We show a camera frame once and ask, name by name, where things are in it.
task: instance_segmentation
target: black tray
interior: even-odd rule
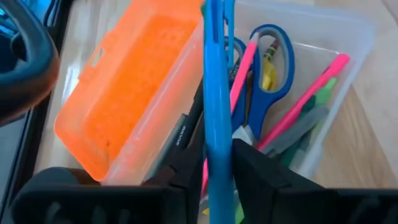
[[[49,34],[58,52],[62,48],[71,5],[72,0],[56,0],[49,19],[49,24],[51,24],[48,27]],[[22,125],[21,130],[15,136],[15,138],[19,138],[19,144],[15,149],[15,156],[1,158],[12,160],[6,189],[3,198],[0,198],[1,223],[9,223],[10,220],[4,220],[7,217],[4,215],[5,211],[10,206],[16,193],[32,177],[49,102],[50,96],[46,97],[39,105],[29,110],[24,116],[20,117],[20,120],[16,121],[22,122],[24,125]]]

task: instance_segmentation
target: wooden surface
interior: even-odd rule
[[[396,187],[398,28],[386,7],[373,0],[295,0],[303,4],[347,8],[377,25],[374,51],[368,57],[341,106],[324,142],[325,152],[314,180],[328,187]],[[52,166],[79,167],[53,133],[53,123],[96,44],[117,23],[129,0],[73,2],[63,51],[60,79],[53,93],[35,171]]]

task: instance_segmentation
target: wooden table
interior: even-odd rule
[[[66,100],[65,80],[75,79],[107,30],[117,23],[130,0],[73,2],[60,79],[52,96],[35,171],[52,166],[79,167],[53,133],[56,114]],[[314,180],[327,187],[396,187],[398,177],[398,27],[380,1],[296,0],[303,4],[359,11],[377,26],[368,57],[324,142],[325,152]]]

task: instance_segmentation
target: orange pencil box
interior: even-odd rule
[[[54,130],[105,184],[140,184],[200,82],[202,0],[134,0],[107,33]]]

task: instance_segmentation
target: black handle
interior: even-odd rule
[[[44,26],[16,0],[0,0],[0,8],[15,23],[26,48],[27,63],[0,73],[0,124],[42,101],[58,78],[59,57]]]

